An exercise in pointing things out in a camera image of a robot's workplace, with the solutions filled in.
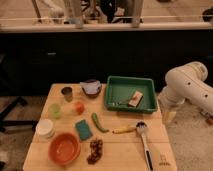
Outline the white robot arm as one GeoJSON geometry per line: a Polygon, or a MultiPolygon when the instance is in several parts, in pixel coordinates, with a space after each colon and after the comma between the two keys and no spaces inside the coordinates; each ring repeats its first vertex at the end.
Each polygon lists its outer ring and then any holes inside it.
{"type": "Polygon", "coordinates": [[[207,77],[207,67],[198,61],[175,67],[166,73],[166,86],[158,96],[164,124],[173,120],[186,99],[197,105],[204,116],[213,117],[213,87],[205,83],[207,77]]]}

